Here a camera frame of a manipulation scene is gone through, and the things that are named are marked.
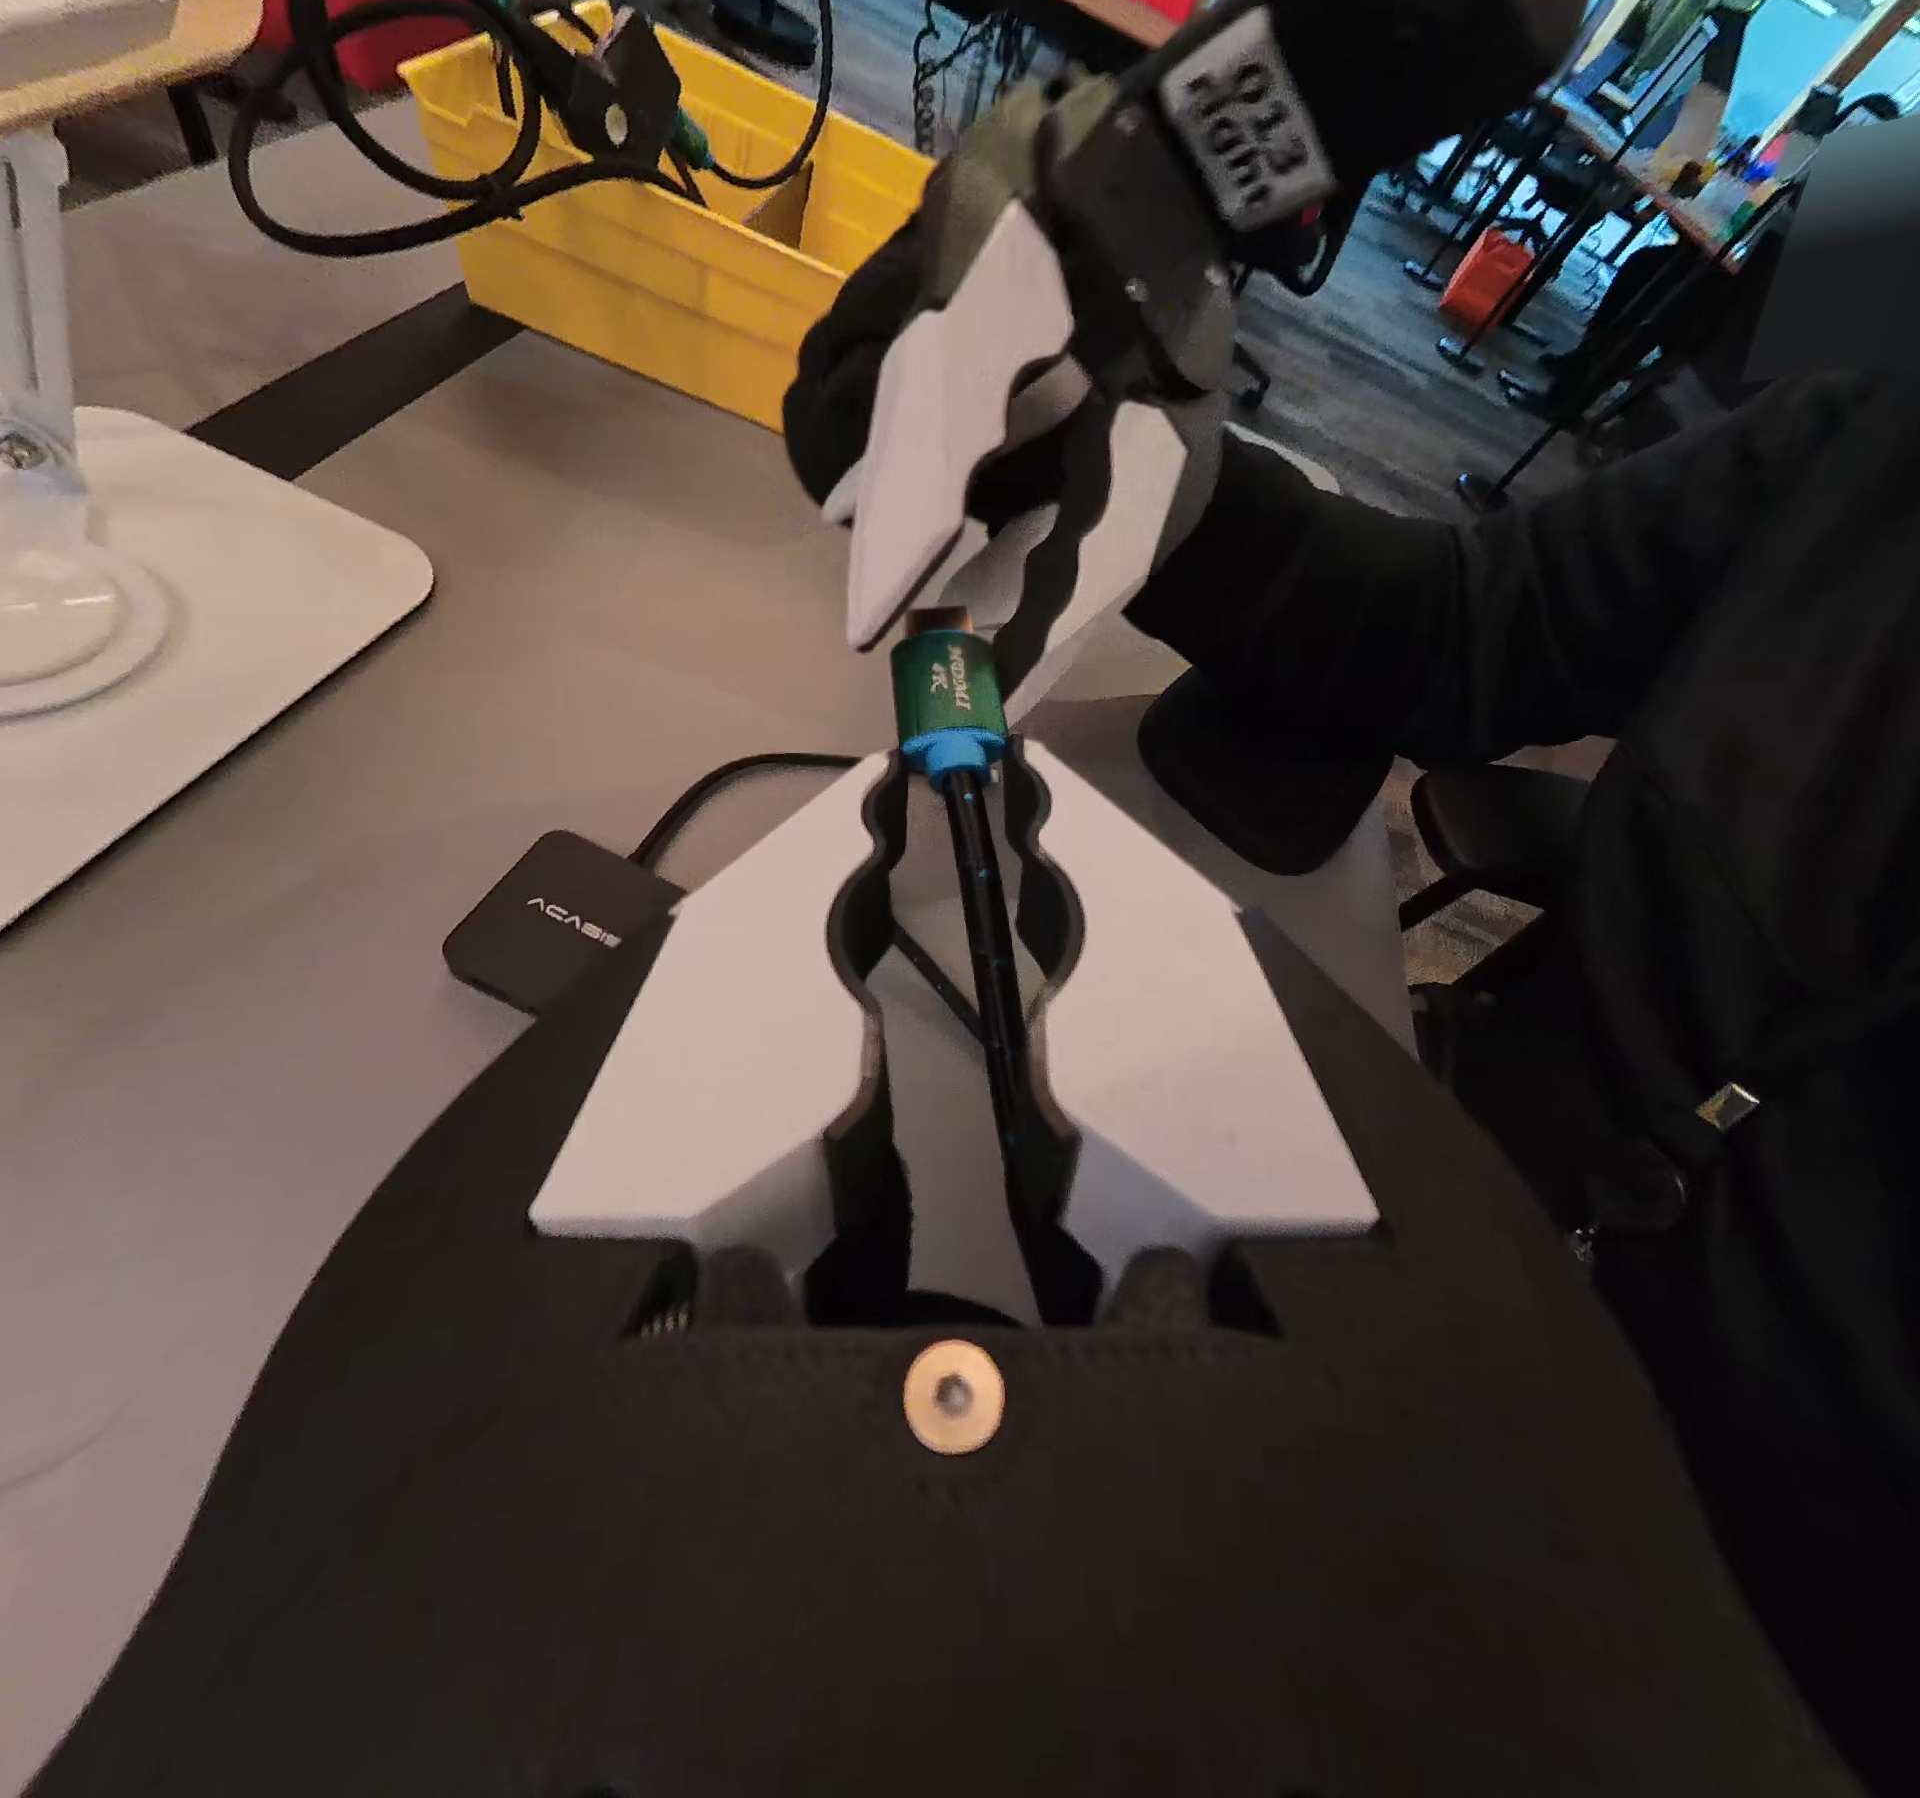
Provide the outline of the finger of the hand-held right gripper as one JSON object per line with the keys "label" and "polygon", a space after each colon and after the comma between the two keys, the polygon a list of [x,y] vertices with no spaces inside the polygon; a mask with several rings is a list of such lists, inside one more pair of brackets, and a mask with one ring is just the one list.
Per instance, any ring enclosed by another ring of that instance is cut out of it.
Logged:
{"label": "finger of the hand-held right gripper", "polygon": [[1088,400],[1068,423],[1061,491],[996,536],[1012,607],[996,629],[1008,708],[1038,706],[1187,540],[1218,480],[1226,399]]}
{"label": "finger of the hand-held right gripper", "polygon": [[1059,257],[1021,201],[975,251],[951,300],[887,349],[867,447],[829,497],[850,526],[845,636],[869,653],[939,579],[968,521],[968,491],[1008,439],[1021,372],[1075,332]]}

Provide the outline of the white board stand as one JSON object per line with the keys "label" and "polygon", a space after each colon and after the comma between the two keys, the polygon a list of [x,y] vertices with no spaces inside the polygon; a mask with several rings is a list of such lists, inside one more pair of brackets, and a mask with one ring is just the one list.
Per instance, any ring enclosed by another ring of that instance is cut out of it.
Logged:
{"label": "white board stand", "polygon": [[429,600],[413,542],[85,408],[55,125],[2,138],[2,925]]}

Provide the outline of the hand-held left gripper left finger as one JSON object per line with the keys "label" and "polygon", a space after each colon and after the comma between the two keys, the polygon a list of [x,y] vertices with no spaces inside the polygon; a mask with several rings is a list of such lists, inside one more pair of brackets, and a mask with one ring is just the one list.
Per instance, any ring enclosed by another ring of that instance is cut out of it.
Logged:
{"label": "hand-held left gripper left finger", "polygon": [[543,1237],[829,1250],[835,1138],[885,1090],[848,897],[891,875],[873,813],[896,785],[896,755],[860,758],[683,898],[531,1205]]}

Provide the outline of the person's right forearm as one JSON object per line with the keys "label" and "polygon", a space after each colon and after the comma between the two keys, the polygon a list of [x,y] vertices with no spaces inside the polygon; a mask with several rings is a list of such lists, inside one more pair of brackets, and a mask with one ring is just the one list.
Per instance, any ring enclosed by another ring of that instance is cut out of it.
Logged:
{"label": "person's right forearm", "polygon": [[1791,378],[1479,521],[1361,667],[1357,720],[1416,763],[1678,737],[1916,790],[1916,360]]}

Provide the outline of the person's torso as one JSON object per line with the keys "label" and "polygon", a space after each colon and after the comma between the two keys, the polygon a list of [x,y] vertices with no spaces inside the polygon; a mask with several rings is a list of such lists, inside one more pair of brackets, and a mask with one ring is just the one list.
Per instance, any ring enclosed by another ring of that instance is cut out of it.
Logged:
{"label": "person's torso", "polygon": [[1497,1124],[1871,1795],[1916,1795],[1916,790],[1611,737]]}

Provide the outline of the black HDMI switch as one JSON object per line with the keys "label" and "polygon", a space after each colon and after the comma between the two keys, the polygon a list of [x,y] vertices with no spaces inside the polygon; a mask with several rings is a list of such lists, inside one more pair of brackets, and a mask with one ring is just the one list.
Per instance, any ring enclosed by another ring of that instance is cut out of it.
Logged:
{"label": "black HDMI switch", "polygon": [[[634,10],[621,13],[608,34],[593,34],[568,0],[518,0],[516,10],[501,10],[493,0],[380,0],[339,15],[328,13],[324,0],[287,0],[290,42],[236,110],[227,149],[228,186],[244,220],[269,243],[324,261],[444,247],[523,223],[535,204],[604,184],[657,189],[697,208],[709,207],[699,183],[702,173],[737,193],[768,195],[813,161],[830,117],[835,3],[817,3],[818,82],[807,130],[779,169],[749,174],[720,163],[686,115],[665,42]],[[452,179],[413,164],[382,144],[348,100],[339,42],[421,15],[457,18],[488,47],[495,95],[515,134],[504,158],[481,177]],[[417,199],[438,202],[441,215],[347,233],[278,220],[258,195],[255,150],[270,98],[297,78],[367,164]]]}

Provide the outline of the orange bag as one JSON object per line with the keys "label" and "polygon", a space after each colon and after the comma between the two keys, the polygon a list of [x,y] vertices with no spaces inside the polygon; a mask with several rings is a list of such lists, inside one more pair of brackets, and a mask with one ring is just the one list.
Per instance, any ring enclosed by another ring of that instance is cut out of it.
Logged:
{"label": "orange bag", "polygon": [[1488,226],[1465,251],[1441,297],[1438,314],[1465,337],[1506,322],[1538,262],[1523,234]]}

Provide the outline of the person's right hand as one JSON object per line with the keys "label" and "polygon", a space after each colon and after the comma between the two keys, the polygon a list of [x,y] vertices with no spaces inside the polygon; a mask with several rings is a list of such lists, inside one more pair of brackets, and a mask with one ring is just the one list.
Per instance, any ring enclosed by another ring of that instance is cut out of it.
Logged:
{"label": "person's right hand", "polygon": [[[782,406],[787,452],[804,491],[848,535],[827,507],[864,452],[888,349],[916,314],[949,304],[1008,202],[1022,202],[1043,226],[1045,123],[1098,82],[1028,89],[1000,105],[936,166],[915,215],[804,337]],[[998,538],[1061,491],[1068,423],[1090,400],[1111,408],[1129,399],[1195,400],[1111,397],[1071,344],[1053,365],[1021,370],[1008,436],[973,475],[964,529]],[[968,572],[1000,575],[996,544]],[[1318,491],[1300,468],[1224,427],[1204,515],[1123,612],[1211,677],[1245,680],[1271,662],[1291,674],[1310,657],[1340,658],[1352,627],[1338,616],[1364,612],[1380,579],[1378,513]]]}

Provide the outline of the yellow plastic bin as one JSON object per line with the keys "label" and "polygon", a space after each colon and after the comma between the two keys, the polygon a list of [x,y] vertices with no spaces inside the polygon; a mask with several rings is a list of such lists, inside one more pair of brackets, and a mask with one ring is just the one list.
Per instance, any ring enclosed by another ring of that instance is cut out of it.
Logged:
{"label": "yellow plastic bin", "polygon": [[[765,174],[790,156],[813,98],[684,34],[660,40],[684,112],[720,163]],[[516,125],[498,103],[483,36],[396,70],[435,173],[472,179],[507,158]],[[469,299],[779,434],[807,332],[915,213],[935,170],[933,158],[843,112],[829,112],[811,163],[800,253],[742,226],[765,193],[701,173],[699,208],[655,186],[606,183],[461,238]]]}

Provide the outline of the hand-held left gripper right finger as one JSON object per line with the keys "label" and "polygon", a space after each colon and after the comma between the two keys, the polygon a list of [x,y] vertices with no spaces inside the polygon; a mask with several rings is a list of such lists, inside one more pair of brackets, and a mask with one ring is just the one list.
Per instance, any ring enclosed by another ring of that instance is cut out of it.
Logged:
{"label": "hand-held left gripper right finger", "polygon": [[1256,925],[1043,743],[1008,750],[1024,1026],[1021,1226],[1103,1279],[1147,1253],[1355,1238],[1378,1203],[1285,1014]]}

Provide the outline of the black square USB hub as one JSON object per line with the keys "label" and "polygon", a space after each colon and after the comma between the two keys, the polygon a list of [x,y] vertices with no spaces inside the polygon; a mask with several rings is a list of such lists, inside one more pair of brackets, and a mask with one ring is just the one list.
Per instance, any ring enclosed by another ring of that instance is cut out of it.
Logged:
{"label": "black square USB hub", "polygon": [[705,808],[750,779],[822,775],[854,766],[848,755],[747,755],[697,779],[621,852],[572,831],[543,835],[444,936],[455,982],[518,1017],[543,1019],[624,947],[657,942],[684,891],[660,872]]}

